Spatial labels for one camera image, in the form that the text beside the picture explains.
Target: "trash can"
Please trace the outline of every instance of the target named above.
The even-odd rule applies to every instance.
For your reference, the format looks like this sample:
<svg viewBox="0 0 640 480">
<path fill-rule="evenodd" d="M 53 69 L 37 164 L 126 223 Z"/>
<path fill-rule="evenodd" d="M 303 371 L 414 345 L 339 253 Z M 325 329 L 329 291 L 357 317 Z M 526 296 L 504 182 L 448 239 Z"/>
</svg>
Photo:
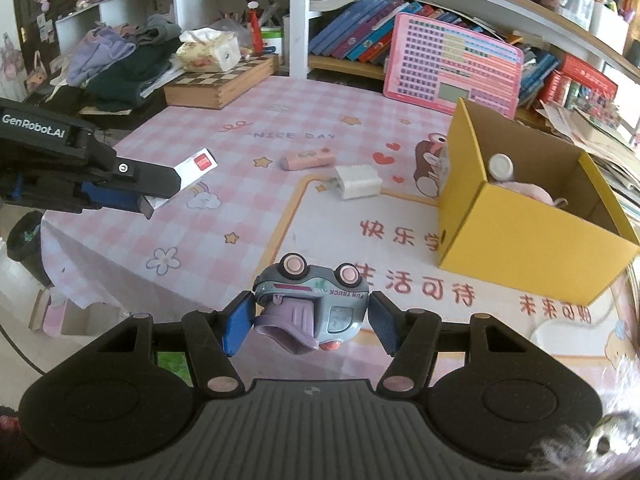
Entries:
<svg viewBox="0 0 640 480">
<path fill-rule="evenodd" d="M 9 232 L 6 241 L 6 254 L 14 262 L 18 262 L 45 287 L 51 286 L 42 264 L 40 249 L 40 221 L 42 213 L 31 211 L 23 216 Z"/>
</svg>

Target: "pile of clothes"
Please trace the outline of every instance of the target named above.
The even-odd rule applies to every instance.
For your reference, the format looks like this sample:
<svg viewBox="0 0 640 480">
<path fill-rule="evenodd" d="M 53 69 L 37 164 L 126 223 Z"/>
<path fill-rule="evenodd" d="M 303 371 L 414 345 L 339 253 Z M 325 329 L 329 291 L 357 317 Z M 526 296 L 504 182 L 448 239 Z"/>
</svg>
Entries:
<svg viewBox="0 0 640 480">
<path fill-rule="evenodd" d="M 47 108 L 77 113 L 85 105 L 103 112 L 138 108 L 144 91 L 173 65 L 181 46 L 180 27 L 155 14 L 141 27 L 100 26 L 80 41 Z"/>
</svg>

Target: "pink checkered tablecloth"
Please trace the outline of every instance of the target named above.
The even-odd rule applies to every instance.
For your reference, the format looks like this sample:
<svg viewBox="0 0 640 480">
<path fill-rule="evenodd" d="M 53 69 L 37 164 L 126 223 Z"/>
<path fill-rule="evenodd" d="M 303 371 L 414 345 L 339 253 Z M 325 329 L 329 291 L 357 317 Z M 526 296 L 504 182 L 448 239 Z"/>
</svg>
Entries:
<svg viewBox="0 0 640 480">
<path fill-rule="evenodd" d="M 449 123 L 375 92 L 276 76 L 220 111 L 167 108 L 117 144 L 118 155 L 174 166 L 209 148 L 219 167 L 149 221 L 110 209 L 47 212 L 47 273 L 83 308 L 114 304 L 156 321 L 221 309 L 251 283 L 300 178 L 331 174 L 283 171 L 284 153 L 327 146 L 338 164 L 373 164 L 385 187 L 417 194 L 416 144 Z"/>
</svg>

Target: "pink learning board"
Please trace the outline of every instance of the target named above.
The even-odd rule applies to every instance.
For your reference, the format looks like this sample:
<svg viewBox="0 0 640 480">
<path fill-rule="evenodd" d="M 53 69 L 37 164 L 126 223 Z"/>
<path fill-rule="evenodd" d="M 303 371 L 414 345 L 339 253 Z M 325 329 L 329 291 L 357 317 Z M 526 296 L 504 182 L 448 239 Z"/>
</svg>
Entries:
<svg viewBox="0 0 640 480">
<path fill-rule="evenodd" d="M 515 116 L 522 51 L 484 34 L 402 12 L 388 66 L 390 99 L 452 114 L 462 97 Z"/>
</svg>

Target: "toy wheel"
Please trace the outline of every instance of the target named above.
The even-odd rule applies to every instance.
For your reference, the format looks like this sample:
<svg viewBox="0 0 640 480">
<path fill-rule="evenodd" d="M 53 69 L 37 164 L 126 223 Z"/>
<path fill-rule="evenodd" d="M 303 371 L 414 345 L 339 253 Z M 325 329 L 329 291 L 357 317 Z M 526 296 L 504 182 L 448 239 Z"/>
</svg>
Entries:
<svg viewBox="0 0 640 480">
<path fill-rule="evenodd" d="M 309 273 L 306 260 L 297 253 L 285 254 L 278 264 L 278 272 L 290 280 L 301 280 Z"/>
<path fill-rule="evenodd" d="M 341 264 L 334 271 L 335 279 L 338 280 L 342 286 L 347 288 L 353 288 L 360 285 L 362 277 L 358 269 L 351 264 Z"/>
</svg>

